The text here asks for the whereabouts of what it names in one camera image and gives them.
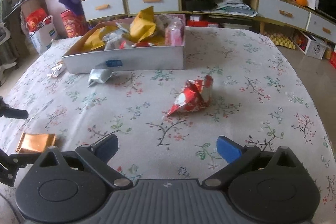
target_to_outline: blue label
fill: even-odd
[[[49,35],[50,35],[50,37],[52,37],[54,34],[55,34],[55,29],[52,29],[52,30],[49,32]]]
[[[121,67],[123,63],[121,60],[107,60],[106,65],[107,67]]]

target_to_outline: stack of papers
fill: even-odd
[[[258,13],[250,6],[243,3],[243,0],[216,1],[217,7],[212,12],[236,16],[255,17]]]

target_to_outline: bed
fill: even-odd
[[[133,182],[139,178],[204,178],[227,165],[216,139],[255,144],[264,151],[289,146],[320,190],[315,223],[335,223],[336,164],[328,136],[307,90],[267,38],[246,30],[187,28],[186,70],[117,72],[87,87],[88,74],[46,76],[78,38],[53,43],[21,77],[5,102],[26,109],[27,120],[2,117],[0,147],[14,153],[21,133],[55,133],[63,151],[114,132],[119,150],[109,162]],[[187,79],[211,75],[211,106],[167,118]],[[13,188],[0,193],[14,204]],[[0,222],[16,223],[0,198]]]

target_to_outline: black gripper pad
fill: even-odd
[[[233,211],[220,191],[196,179],[143,180],[113,192],[95,215],[76,224],[251,224]]]

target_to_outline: black mechanical arm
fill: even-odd
[[[140,179],[133,185],[107,165],[117,150],[113,134],[70,152],[53,146],[8,156],[0,150],[0,182],[14,186],[18,169],[33,164],[16,190],[27,224],[292,224],[310,221],[320,202],[288,147],[262,152],[220,136],[217,152],[229,164],[201,184]]]

